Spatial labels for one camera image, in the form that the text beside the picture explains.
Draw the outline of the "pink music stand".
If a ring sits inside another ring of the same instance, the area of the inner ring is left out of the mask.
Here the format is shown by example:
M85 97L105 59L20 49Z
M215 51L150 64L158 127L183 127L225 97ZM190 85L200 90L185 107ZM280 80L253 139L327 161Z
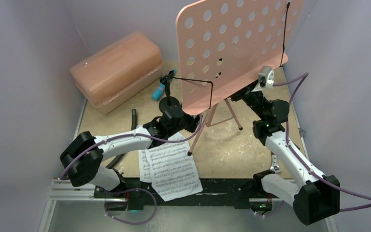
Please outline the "pink music stand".
M175 21L182 109L206 112L258 78L263 66L286 63L286 47L304 6L302 0L200 0Z

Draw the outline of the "black microphone desk stand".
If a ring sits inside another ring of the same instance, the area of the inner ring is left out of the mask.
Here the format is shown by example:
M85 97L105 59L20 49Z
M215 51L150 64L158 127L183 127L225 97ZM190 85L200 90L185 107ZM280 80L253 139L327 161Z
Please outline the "black microphone desk stand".
M160 78L160 83L164 87L165 97L163 97L159 102L159 110L161 113L164 113L165 111L168 111L172 109L173 107L180 106L180 102L177 98L171 96L171 90L170 90L170 82L175 76L176 69L173 69L169 71L168 74L162 76Z

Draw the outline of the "sheet music page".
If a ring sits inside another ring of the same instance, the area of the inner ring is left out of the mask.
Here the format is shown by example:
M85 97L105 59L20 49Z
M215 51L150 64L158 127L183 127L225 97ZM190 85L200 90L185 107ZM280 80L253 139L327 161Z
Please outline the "sheet music page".
M152 188L168 202L202 192L202 184L192 156L183 156L165 169L152 173Z
M152 173L163 170L174 160L187 156L189 141L165 143L158 147L139 150L140 180L152 183Z

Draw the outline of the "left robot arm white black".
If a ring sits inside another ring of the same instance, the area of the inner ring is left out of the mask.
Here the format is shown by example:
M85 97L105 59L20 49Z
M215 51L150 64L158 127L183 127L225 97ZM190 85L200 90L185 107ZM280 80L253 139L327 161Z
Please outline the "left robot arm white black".
M119 171L103 167L101 163L104 160L131 151L175 143L171 137L183 130L195 136L201 126L201 114L189 115L182 107L176 106L128 132L95 136L84 131L61 153L59 159L64 170L59 178L70 180L73 187L96 185L118 198L125 191L125 181Z

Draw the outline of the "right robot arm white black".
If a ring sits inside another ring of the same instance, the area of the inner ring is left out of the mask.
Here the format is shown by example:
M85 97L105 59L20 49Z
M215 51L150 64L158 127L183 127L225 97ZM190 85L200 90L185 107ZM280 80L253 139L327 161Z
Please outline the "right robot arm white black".
M268 100L261 91L254 91L253 82L230 96L234 102L243 102L259 117L253 121L254 136L280 159L294 181L281 178L273 170L259 172L240 186L256 196L267 193L279 197L293 207L304 225L328 218L340 211L339 180L326 176L315 168L289 138L283 123L288 121L290 105L284 100Z

